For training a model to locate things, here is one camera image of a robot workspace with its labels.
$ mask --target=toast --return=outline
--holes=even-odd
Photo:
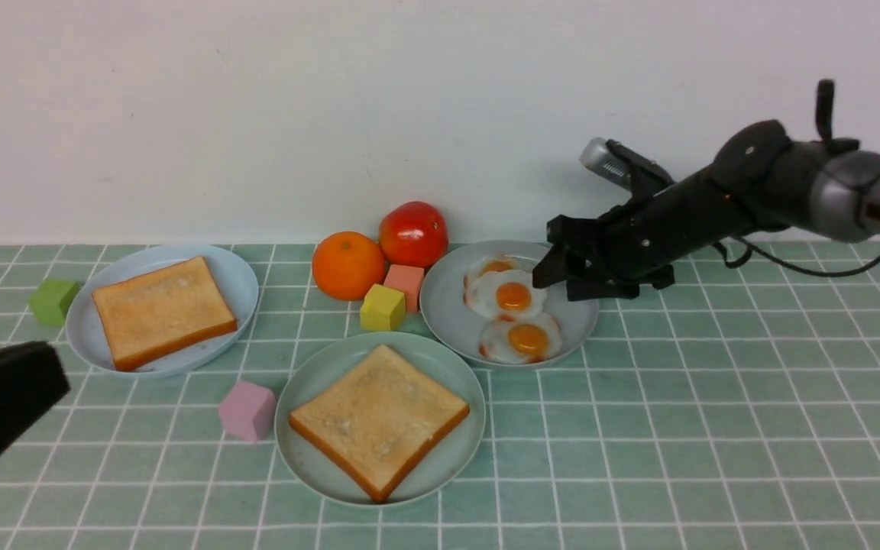
[[[91,296],[121,372],[238,327],[204,257],[101,286]]]
[[[464,400],[380,345],[291,411],[290,427],[382,503],[469,413]]]

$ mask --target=orange block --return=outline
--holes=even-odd
[[[406,295],[406,311],[419,311],[419,286],[423,284],[423,268],[411,265],[390,265],[382,286],[388,286]]]

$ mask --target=plate rim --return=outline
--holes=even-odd
[[[442,483],[437,484],[437,487],[433,487],[432,490],[427,490],[426,492],[423,492],[422,494],[416,495],[416,497],[411,497],[406,500],[401,500],[401,501],[397,501],[397,502],[384,502],[382,504],[376,504],[374,502],[369,502],[369,503],[351,502],[348,500],[342,500],[340,498],[332,497],[332,495],[325,494],[324,492],[317,490],[317,488],[312,487],[312,485],[307,483],[307,481],[304,481],[300,476],[298,476],[296,470],[294,470],[294,467],[291,466],[289,456],[287,456],[287,455],[289,455],[290,450],[284,448],[284,445],[280,444],[280,436],[278,434],[278,427],[279,427],[278,422],[280,421],[280,418],[279,418],[280,401],[290,399],[290,397],[287,397],[287,387],[290,387],[290,384],[293,383],[294,378],[296,378],[301,373],[301,371],[303,371],[305,368],[309,368],[308,367],[309,365],[319,364],[317,359],[320,359],[322,352],[329,351],[329,349],[336,348],[336,347],[345,347],[345,345],[352,345],[352,342],[356,342],[356,341],[369,341],[371,344],[371,348],[370,348],[370,350],[371,350],[374,347],[374,345],[376,345],[377,343],[381,344],[380,339],[383,338],[383,336],[387,335],[387,334],[392,335],[392,337],[394,337],[394,338],[408,338],[408,340],[410,340],[410,341],[424,341],[427,345],[435,345],[437,347],[437,351],[449,352],[449,353],[451,353],[451,358],[457,359],[457,362],[455,362],[455,364],[457,364],[458,369],[462,369],[462,372],[464,372],[464,375],[468,375],[468,374],[471,375],[471,379],[474,381],[474,383],[471,384],[471,389],[476,390],[477,395],[480,397],[481,429],[480,429],[480,431],[478,431],[478,437],[475,438],[474,443],[472,443],[471,453],[467,457],[467,460],[462,464],[462,466],[458,467],[458,469],[455,470],[453,472],[453,474],[451,474],[450,477],[447,477],[446,480],[442,481]],[[461,355],[459,355],[457,352],[453,351],[453,349],[448,348],[447,345],[442,344],[442,342],[432,340],[432,338],[426,337],[425,335],[404,333],[404,332],[398,332],[398,331],[388,331],[385,333],[370,332],[370,333],[350,335],[350,337],[342,338],[341,340],[329,342],[329,344],[326,345],[324,348],[319,349],[318,351],[314,352],[310,357],[305,359],[304,362],[301,363],[301,366],[297,367],[296,369],[293,369],[293,371],[291,371],[290,375],[287,377],[287,382],[284,384],[283,389],[280,390],[280,395],[277,398],[277,404],[276,404],[275,408],[273,408],[273,428],[271,428],[271,429],[273,432],[273,443],[275,443],[275,445],[277,446],[277,451],[280,454],[280,460],[283,460],[283,463],[284,463],[284,465],[287,466],[287,470],[290,471],[291,476],[294,476],[294,480],[297,480],[298,483],[301,483],[302,485],[304,485],[304,487],[307,487],[308,490],[313,492],[315,495],[318,495],[318,497],[327,498],[328,500],[330,500],[332,502],[335,502],[335,503],[338,503],[338,504],[341,504],[343,506],[347,506],[350,508],[359,508],[359,509],[365,509],[365,510],[397,508],[397,507],[412,504],[413,502],[418,502],[422,499],[425,499],[426,497],[430,497],[430,495],[436,494],[437,492],[442,490],[443,487],[446,487],[446,485],[450,484],[451,481],[455,480],[455,478],[460,477],[461,474],[464,473],[464,470],[467,469],[468,466],[471,466],[471,461],[474,460],[475,456],[477,456],[477,452],[481,447],[481,442],[484,441],[484,432],[485,432],[485,429],[487,428],[487,425],[489,422],[488,406],[489,406],[488,400],[484,395],[484,387],[481,386],[481,380],[478,380],[477,374],[474,371],[474,369],[472,369],[471,366],[468,365],[467,361],[464,361],[464,358],[461,357]]]
[[[490,246],[490,244],[512,244],[513,246],[516,246],[516,244],[523,244],[523,246],[535,246],[535,247],[539,247],[539,248],[544,248],[546,253],[548,253],[548,251],[549,251],[548,246],[545,246],[544,244],[541,244],[541,243],[537,243],[537,241],[521,241],[521,240],[514,240],[514,239],[492,239],[492,240],[488,240],[488,241],[476,241],[476,243],[462,244],[460,247],[455,248],[455,251],[462,250],[462,248]],[[440,264],[440,262],[442,262],[449,254],[450,253],[444,254],[444,257],[441,257],[440,261],[437,261],[437,264]],[[555,357],[553,357],[551,359],[545,359],[545,361],[539,361],[537,363],[526,363],[526,364],[521,364],[521,365],[509,365],[506,363],[498,363],[498,362],[490,361],[490,360],[487,360],[484,358],[470,356],[470,355],[465,354],[465,352],[460,351],[460,349],[454,347],[454,345],[448,344],[447,341],[444,340],[444,338],[441,338],[440,335],[437,334],[437,331],[435,330],[435,328],[433,328],[433,326],[430,324],[429,316],[425,313],[425,309],[423,308],[423,304],[427,303],[427,300],[423,299],[423,290],[426,289],[426,280],[427,280],[427,278],[429,278],[431,272],[435,273],[435,271],[433,271],[433,266],[431,266],[429,271],[426,272],[425,277],[423,277],[423,284],[419,286],[419,296],[418,296],[419,297],[419,304],[420,304],[419,309],[420,309],[420,314],[422,314],[423,323],[426,324],[426,328],[429,329],[430,334],[433,334],[434,337],[437,338],[437,341],[440,341],[440,344],[443,344],[445,347],[450,348],[451,351],[453,351],[454,353],[457,353],[457,355],[460,355],[461,358],[464,358],[465,360],[473,361],[475,363],[478,363],[479,365],[483,365],[482,368],[510,369],[510,370],[538,370],[538,369],[544,369],[544,368],[551,367],[553,365],[553,363],[555,363],[556,361],[559,361],[562,358],[566,358],[566,356],[568,356],[572,353],[575,353],[576,351],[579,351],[579,348],[582,347],[583,344],[586,344],[586,340],[589,340],[589,335],[593,334],[593,331],[596,330],[597,323],[600,321],[600,302],[598,302],[598,300],[585,300],[584,303],[593,303],[593,306],[591,306],[591,307],[593,307],[593,310],[596,313],[596,315],[593,316],[593,320],[590,321],[590,326],[587,327],[587,333],[589,333],[589,335],[587,335],[586,338],[583,338],[583,341],[580,341],[579,344],[575,345],[575,347],[570,349],[570,351],[566,351],[565,353],[560,353],[559,355],[556,355]]]
[[[223,255],[225,255],[225,257],[230,257],[233,260],[233,264],[240,265],[241,269],[244,269],[244,268],[247,269],[247,272],[249,274],[251,274],[252,276],[254,276],[254,279],[256,281],[256,285],[254,285],[254,293],[255,293],[254,309],[251,310],[251,314],[249,314],[249,316],[247,317],[247,321],[244,324],[242,324],[242,326],[238,327],[237,331],[235,331],[234,333],[231,333],[230,338],[227,338],[227,340],[223,342],[223,345],[220,345],[220,348],[218,348],[217,351],[209,353],[206,356],[203,356],[203,358],[200,358],[196,361],[193,361],[189,364],[186,364],[186,365],[183,365],[180,367],[175,367],[172,369],[165,369],[163,371],[145,371],[145,372],[121,372],[118,370],[108,369],[107,367],[104,367],[102,365],[97,365],[97,363],[94,363],[93,361],[91,361],[90,359],[85,357],[84,354],[81,352],[81,349],[79,349],[77,347],[77,345],[74,344],[73,340],[70,340],[70,328],[66,326],[66,323],[64,323],[63,328],[64,328],[64,330],[66,330],[66,333],[67,333],[67,335],[66,335],[67,344],[70,345],[70,349],[73,349],[73,353],[77,356],[77,358],[79,358],[81,361],[83,361],[84,363],[89,365],[91,370],[97,370],[98,372],[104,373],[105,375],[108,375],[108,376],[113,376],[115,378],[123,378],[123,379],[129,379],[129,380],[157,380],[157,379],[162,379],[162,378],[169,378],[169,377],[173,377],[173,376],[178,376],[180,374],[185,374],[185,373],[191,372],[195,369],[199,369],[202,366],[206,366],[207,363],[209,363],[210,361],[212,361],[216,358],[219,358],[219,355],[221,355],[223,352],[227,351],[227,349],[229,349],[230,347],[233,347],[233,344],[235,344],[235,342],[241,337],[241,335],[244,334],[244,332],[246,332],[248,330],[248,328],[251,327],[252,324],[254,324],[254,318],[255,318],[256,312],[260,306],[260,296],[261,296],[260,280],[257,278],[256,272],[254,272],[254,268],[249,264],[249,262],[244,260],[244,258],[240,257],[240,255],[234,253],[234,251],[228,250],[227,248],[224,248],[224,247],[215,246],[215,244],[159,244],[158,246],[142,248],[142,250],[134,251],[134,253],[125,255],[125,257],[120,257],[118,260],[115,260],[111,264],[109,264],[108,266],[105,266],[104,269],[98,271],[97,273],[95,273],[93,276],[91,276],[89,279],[87,279],[83,283],[83,285],[80,287],[80,290],[77,291],[76,296],[73,297],[73,302],[70,303],[70,308],[73,309],[74,304],[76,304],[80,300],[85,300],[85,302],[89,302],[89,303],[93,302],[93,300],[89,299],[89,297],[87,296],[86,290],[87,290],[88,286],[90,286],[91,282],[93,282],[93,281],[95,281],[95,279],[101,277],[101,275],[103,275],[105,271],[108,271],[108,269],[116,268],[116,266],[118,266],[119,264],[121,264],[121,265],[128,264],[129,260],[131,260],[133,257],[140,257],[140,255],[156,255],[156,254],[152,254],[153,251],[166,251],[166,250],[168,250],[168,251],[171,251],[171,250],[187,251],[185,254],[182,254],[182,255],[184,255],[184,257],[188,257],[189,260],[191,260],[191,258],[193,258],[193,257],[196,257],[196,255],[199,255],[199,253],[198,253],[199,250],[202,250],[202,251],[213,250],[213,253],[223,254]],[[188,251],[197,251],[197,252],[195,254],[190,254]],[[126,279],[118,279],[118,281],[116,281],[116,282],[121,282],[121,281],[125,281],[125,280]]]

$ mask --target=oval plate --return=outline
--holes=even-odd
[[[100,286],[119,283],[180,261],[191,260],[198,255],[205,257],[219,292],[237,317],[237,331],[191,345],[151,361],[134,372],[116,370],[91,293]],[[211,246],[152,247],[123,257],[87,281],[70,304],[70,312],[66,316],[66,334],[73,352],[95,369],[120,378],[165,378],[199,368],[230,348],[251,324],[259,297],[260,283],[254,268],[237,254]]]
[[[478,351],[481,333],[488,323],[484,317],[464,304],[464,275],[475,261],[495,255],[516,257],[533,267],[545,257],[548,248],[527,241],[483,241],[467,244],[440,258],[423,278],[419,289],[419,307],[423,321],[430,331],[453,351],[479,365],[500,368],[541,368],[565,358],[579,349],[593,334],[600,317],[600,304],[594,299],[569,302],[565,285],[548,288],[545,312],[559,321],[562,330],[562,348],[555,357],[538,363],[508,365],[485,358]]]
[[[345,471],[290,428],[289,417],[290,411],[313,400],[380,344],[393,348],[411,365],[467,401],[471,414],[433,447],[387,502],[375,504]],[[419,500],[457,477],[481,445],[486,421],[484,391],[474,371],[457,353],[421,335],[381,332],[353,335],[309,357],[280,393],[273,430],[283,462],[311,490],[342,504],[381,508]]]

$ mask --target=cube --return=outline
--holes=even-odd
[[[80,292],[80,283],[46,279],[29,296],[28,304],[36,320],[45,325],[63,327],[70,303]]]
[[[423,284],[423,268],[412,265],[390,265],[382,285],[406,295],[406,311],[419,311],[419,287]]]
[[[406,317],[406,295],[388,286],[373,285],[359,309],[359,324],[367,331],[394,331]]]
[[[229,435],[245,442],[259,442],[273,427],[277,398],[266,387],[238,380],[219,404],[219,420]]]

